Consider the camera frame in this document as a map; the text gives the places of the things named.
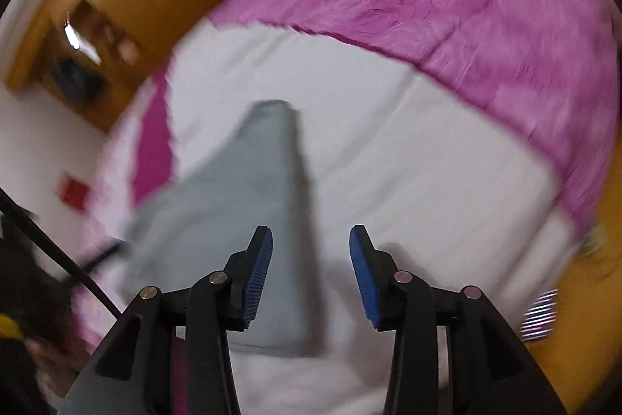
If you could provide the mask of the grey pants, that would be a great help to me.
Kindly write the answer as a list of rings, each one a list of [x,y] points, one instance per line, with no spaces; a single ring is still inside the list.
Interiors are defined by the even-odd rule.
[[[128,264],[119,292],[131,298],[150,284],[163,292],[191,287],[267,225],[273,254],[258,315],[231,347],[316,355],[324,311],[312,221],[297,113],[284,101],[255,103],[215,156],[138,207],[126,227]]]

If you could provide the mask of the pink patterned bedspread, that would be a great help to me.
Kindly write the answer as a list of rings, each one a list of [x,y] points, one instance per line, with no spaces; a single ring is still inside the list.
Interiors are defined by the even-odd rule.
[[[390,339],[366,320],[348,233],[430,284],[475,284],[512,326],[596,217],[615,146],[603,0],[225,0],[139,88],[86,206],[84,253],[210,160],[248,110],[297,113],[324,322],[318,354],[233,350],[250,414],[376,414]]]

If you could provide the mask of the dark hanging jacket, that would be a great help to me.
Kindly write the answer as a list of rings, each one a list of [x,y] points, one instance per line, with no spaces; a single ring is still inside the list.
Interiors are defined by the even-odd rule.
[[[62,96],[71,104],[90,104],[101,96],[107,86],[104,77],[71,58],[57,62],[52,76]]]

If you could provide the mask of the wooden wardrobe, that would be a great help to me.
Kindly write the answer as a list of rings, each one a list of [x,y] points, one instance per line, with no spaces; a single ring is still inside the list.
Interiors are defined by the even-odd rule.
[[[20,95],[44,88],[86,122],[108,131],[146,77],[222,0],[43,0],[3,81]],[[70,59],[100,76],[97,98],[73,102],[54,76]]]

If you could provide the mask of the red wall box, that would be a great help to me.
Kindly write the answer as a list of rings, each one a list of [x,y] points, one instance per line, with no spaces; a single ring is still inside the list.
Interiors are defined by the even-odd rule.
[[[86,200],[90,194],[90,186],[86,183],[73,178],[64,177],[58,189],[59,200],[72,210],[83,213],[86,210]]]

